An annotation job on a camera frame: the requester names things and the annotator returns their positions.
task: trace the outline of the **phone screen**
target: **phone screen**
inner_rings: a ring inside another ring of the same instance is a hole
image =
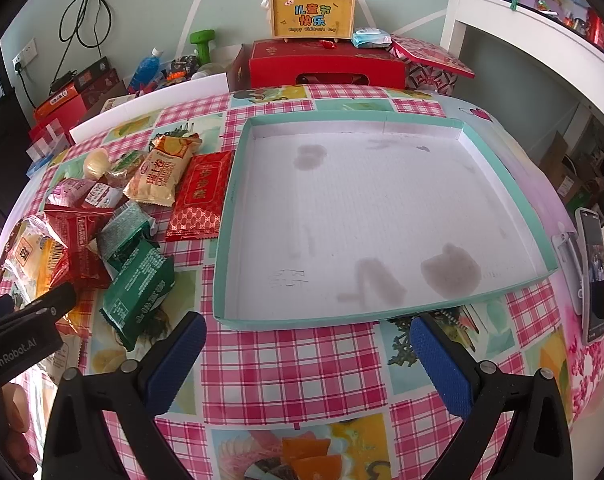
[[[590,290],[590,315],[588,341],[604,335],[604,240],[599,216],[581,212],[584,241],[588,258],[588,286]]]

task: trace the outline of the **finger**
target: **finger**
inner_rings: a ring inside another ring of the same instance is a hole
[[[7,383],[2,387],[2,398],[9,427],[20,433],[29,431],[29,405],[24,388]]]
[[[16,461],[15,465],[20,471],[29,475],[35,475],[38,470],[35,459],[31,455],[27,455],[23,459]]]
[[[29,454],[29,443],[26,437],[17,431],[9,430],[6,437],[6,452],[16,462]]]

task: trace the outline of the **green dumbbell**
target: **green dumbbell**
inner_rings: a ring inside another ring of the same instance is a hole
[[[189,36],[191,44],[197,46],[197,58],[200,65],[205,65],[211,62],[211,55],[208,51],[208,42],[215,39],[215,31],[211,28],[207,30],[198,30],[192,32]]]

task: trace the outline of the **table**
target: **table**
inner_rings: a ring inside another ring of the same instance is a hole
[[[61,162],[37,176],[39,182],[29,184],[12,221],[21,211],[37,212],[53,183],[63,174],[75,174],[84,154],[97,146],[104,146],[114,158],[146,148],[150,137],[188,122],[200,132],[203,152],[230,150],[248,117],[314,109],[388,110],[466,121],[511,172],[547,235],[572,228],[544,174],[485,110],[422,92],[322,84],[268,88],[257,101],[244,93],[210,96],[149,112],[135,128],[99,132],[70,148]],[[128,357],[141,358],[186,311],[198,310],[205,316],[205,349],[169,412],[156,418],[159,430],[195,478],[243,479],[251,463],[278,456],[281,437],[292,435],[330,437],[336,450],[349,458],[353,474],[374,460],[381,461],[375,469],[381,480],[426,474],[460,419],[447,412],[409,348],[409,319],[277,332],[224,329],[211,308],[217,241],[166,242],[171,210],[144,208],[158,222],[160,250],[175,258],[176,285],[157,322]],[[0,294],[10,286],[4,278]],[[111,370],[125,358],[112,329],[96,314],[102,294],[83,291],[72,316],[85,341],[80,359],[84,373]],[[492,359],[504,372],[551,368],[568,420],[579,416],[602,379],[604,341],[587,348],[581,345],[581,329],[561,270],[534,286],[436,317],[477,360]],[[31,399],[28,440],[39,459],[45,434],[43,405],[51,401],[54,386],[37,368],[15,381],[23,384]],[[109,413],[105,417],[131,478],[144,478],[116,417]],[[476,478],[488,474],[508,420],[501,417]]]

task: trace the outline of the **stain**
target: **stain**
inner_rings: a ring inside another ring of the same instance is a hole
[[[372,146],[368,146],[367,150],[385,150],[398,143],[396,139],[368,139],[368,142]]]
[[[429,286],[447,300],[470,296],[480,285],[482,270],[461,247],[444,244],[442,253],[424,260],[421,272]]]
[[[355,264],[357,293],[343,292],[337,301],[346,303],[358,301],[366,305],[365,286],[368,283],[376,295],[388,306],[402,306],[407,290],[398,282],[392,272],[377,258],[363,258]]]
[[[304,231],[306,232],[306,241],[308,243],[308,254],[309,256],[315,256],[315,237],[308,225],[304,226]]]
[[[337,295],[337,299],[338,303],[352,303],[353,301],[359,301],[359,294],[343,292]]]
[[[319,168],[326,158],[326,148],[321,144],[304,144],[297,149],[293,161],[298,170],[310,171]]]
[[[502,209],[501,202],[499,201],[498,198],[496,198],[495,195],[493,195],[493,193],[486,192],[485,196],[486,196],[486,202],[488,202],[488,206],[491,209],[493,209],[493,211],[497,211],[499,209]]]
[[[304,283],[308,283],[308,280],[304,279],[303,270],[281,269],[273,272],[269,278],[271,288],[277,286],[303,286]]]

